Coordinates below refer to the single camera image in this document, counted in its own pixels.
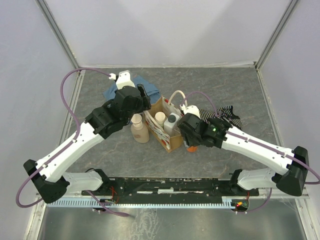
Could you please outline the black white striped cloth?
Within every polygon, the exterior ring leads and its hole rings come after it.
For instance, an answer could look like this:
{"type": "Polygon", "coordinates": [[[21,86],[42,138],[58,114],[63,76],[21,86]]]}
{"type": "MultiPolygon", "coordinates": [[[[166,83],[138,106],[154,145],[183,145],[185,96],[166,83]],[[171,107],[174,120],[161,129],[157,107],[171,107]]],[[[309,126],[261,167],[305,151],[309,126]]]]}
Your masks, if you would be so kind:
{"type": "Polygon", "coordinates": [[[241,122],[241,118],[234,114],[234,107],[232,105],[220,107],[216,110],[216,112],[206,109],[199,109],[200,118],[206,123],[209,122],[209,119],[219,118],[222,120],[226,120],[233,126],[242,130],[243,125],[241,122]]]}

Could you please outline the orange bottle with blue cap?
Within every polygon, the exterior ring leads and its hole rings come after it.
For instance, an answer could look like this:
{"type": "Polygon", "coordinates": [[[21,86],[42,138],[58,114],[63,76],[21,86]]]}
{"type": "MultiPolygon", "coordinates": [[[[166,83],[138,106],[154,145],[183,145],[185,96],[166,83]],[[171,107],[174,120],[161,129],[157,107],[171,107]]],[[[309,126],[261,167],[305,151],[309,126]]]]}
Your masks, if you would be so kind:
{"type": "Polygon", "coordinates": [[[195,153],[197,150],[198,150],[197,146],[190,146],[190,147],[187,148],[187,151],[189,153],[195,153]]]}

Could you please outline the white bottle with cream cap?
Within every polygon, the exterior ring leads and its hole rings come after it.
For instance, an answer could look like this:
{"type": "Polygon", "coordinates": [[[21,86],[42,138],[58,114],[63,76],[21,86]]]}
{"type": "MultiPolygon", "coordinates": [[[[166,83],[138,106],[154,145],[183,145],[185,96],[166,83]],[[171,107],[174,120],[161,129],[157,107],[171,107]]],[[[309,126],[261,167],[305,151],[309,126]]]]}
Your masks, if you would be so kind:
{"type": "Polygon", "coordinates": [[[158,124],[160,127],[164,128],[164,123],[165,123],[165,121],[166,121],[166,119],[167,119],[167,116],[165,115],[164,112],[158,111],[158,112],[155,114],[154,119],[155,119],[155,121],[157,122],[157,124],[158,124]]]}

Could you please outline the blue denim cloth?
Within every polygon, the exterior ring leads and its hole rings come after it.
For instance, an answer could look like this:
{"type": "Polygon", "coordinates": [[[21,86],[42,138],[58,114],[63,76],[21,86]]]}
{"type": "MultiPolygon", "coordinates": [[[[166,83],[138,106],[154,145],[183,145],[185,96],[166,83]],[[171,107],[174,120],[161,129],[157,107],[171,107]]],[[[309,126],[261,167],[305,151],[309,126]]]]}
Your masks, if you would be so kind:
{"type": "MultiPolygon", "coordinates": [[[[151,104],[155,104],[158,101],[158,99],[161,97],[161,93],[158,90],[158,88],[154,84],[145,80],[140,75],[135,76],[132,81],[135,85],[142,84],[144,86],[144,89],[147,95],[150,97],[151,104]]],[[[111,100],[115,97],[116,90],[117,90],[116,84],[112,83],[111,86],[107,90],[105,90],[102,94],[106,100],[111,100]]]]}

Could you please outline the aluminium frame rail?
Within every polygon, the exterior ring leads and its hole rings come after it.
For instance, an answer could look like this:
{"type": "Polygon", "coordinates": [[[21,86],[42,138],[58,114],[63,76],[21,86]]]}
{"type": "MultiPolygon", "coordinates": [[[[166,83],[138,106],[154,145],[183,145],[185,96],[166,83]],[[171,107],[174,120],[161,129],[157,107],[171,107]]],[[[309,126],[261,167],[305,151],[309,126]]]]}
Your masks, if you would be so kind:
{"type": "MultiPolygon", "coordinates": [[[[269,188],[259,188],[258,196],[259,199],[267,198],[270,194],[269,188]]],[[[305,188],[301,192],[288,191],[284,192],[278,188],[273,188],[270,195],[271,199],[308,199],[309,194],[305,188]]]]}

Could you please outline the white bottle with grey cap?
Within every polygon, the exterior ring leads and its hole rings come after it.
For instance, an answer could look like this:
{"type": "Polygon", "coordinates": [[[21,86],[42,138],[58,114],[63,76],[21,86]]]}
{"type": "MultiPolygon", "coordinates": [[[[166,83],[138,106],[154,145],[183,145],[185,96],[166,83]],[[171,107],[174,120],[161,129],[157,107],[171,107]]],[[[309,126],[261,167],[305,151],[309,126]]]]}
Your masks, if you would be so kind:
{"type": "Polygon", "coordinates": [[[179,121],[179,119],[181,118],[180,115],[176,114],[176,113],[171,113],[167,119],[164,122],[164,131],[170,136],[174,136],[175,135],[175,128],[177,126],[177,123],[179,121]]]}

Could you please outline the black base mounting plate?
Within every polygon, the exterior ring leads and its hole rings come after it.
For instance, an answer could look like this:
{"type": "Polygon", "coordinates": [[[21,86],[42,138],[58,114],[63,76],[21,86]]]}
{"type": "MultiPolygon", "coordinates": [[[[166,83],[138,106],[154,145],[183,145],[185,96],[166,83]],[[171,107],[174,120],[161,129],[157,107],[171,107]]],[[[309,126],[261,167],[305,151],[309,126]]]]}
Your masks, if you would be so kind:
{"type": "Polygon", "coordinates": [[[92,192],[95,196],[115,197],[115,202],[126,196],[189,195],[246,198],[257,197],[258,189],[244,190],[229,179],[219,178],[109,178],[106,186],[92,192]]]}

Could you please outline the watermelon print canvas bag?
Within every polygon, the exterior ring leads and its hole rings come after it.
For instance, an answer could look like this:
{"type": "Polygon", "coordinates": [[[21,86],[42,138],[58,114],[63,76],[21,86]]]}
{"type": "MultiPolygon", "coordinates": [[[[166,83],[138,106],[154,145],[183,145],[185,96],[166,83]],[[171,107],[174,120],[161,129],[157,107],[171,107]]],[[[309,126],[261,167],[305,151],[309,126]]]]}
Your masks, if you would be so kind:
{"type": "Polygon", "coordinates": [[[180,94],[182,98],[186,97],[183,91],[176,90],[175,92],[173,92],[170,98],[165,98],[164,96],[161,96],[156,103],[151,105],[150,110],[145,110],[143,112],[143,116],[148,130],[150,130],[150,132],[155,136],[159,143],[169,153],[182,145],[183,138],[177,125],[174,129],[174,136],[169,136],[164,131],[164,128],[157,124],[155,120],[155,114],[157,112],[164,112],[167,118],[171,113],[175,113],[177,115],[180,115],[181,118],[181,110],[172,103],[172,100],[176,94],[180,94]]]}

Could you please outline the beige pump lotion bottle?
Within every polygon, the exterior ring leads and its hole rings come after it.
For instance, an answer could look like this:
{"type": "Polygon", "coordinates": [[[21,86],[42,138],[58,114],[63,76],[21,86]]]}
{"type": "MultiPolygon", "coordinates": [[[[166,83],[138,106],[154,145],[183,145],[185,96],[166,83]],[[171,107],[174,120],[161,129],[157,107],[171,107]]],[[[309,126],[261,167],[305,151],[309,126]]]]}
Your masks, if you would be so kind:
{"type": "Polygon", "coordinates": [[[131,118],[131,133],[133,138],[141,144],[145,144],[149,141],[150,135],[148,128],[143,123],[142,116],[138,113],[134,114],[131,118]]]}

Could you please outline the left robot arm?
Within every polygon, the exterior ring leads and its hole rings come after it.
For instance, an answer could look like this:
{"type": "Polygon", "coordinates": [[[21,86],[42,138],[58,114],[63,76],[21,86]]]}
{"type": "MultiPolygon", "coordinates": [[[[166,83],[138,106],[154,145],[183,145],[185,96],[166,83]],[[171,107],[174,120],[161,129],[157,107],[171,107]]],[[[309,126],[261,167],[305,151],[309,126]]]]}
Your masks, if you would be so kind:
{"type": "Polygon", "coordinates": [[[38,161],[27,160],[24,168],[45,203],[66,193],[93,191],[106,195],[110,180],[101,169],[70,173],[67,169],[84,153],[128,125],[134,114],[151,108],[150,97],[142,84],[124,86],[115,97],[95,108],[71,137],[38,161]]]}

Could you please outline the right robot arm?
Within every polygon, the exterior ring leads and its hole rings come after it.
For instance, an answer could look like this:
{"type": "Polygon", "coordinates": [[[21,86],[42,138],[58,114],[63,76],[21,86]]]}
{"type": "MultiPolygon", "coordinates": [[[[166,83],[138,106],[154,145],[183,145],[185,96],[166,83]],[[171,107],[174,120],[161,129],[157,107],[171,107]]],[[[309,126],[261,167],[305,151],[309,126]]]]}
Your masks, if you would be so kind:
{"type": "Polygon", "coordinates": [[[304,147],[277,146],[243,132],[224,119],[204,121],[192,113],[185,114],[177,126],[190,147],[233,151],[265,165],[263,169],[236,170],[228,184],[233,195],[258,188],[277,188],[295,197],[302,195],[309,167],[309,155],[304,147]]]}

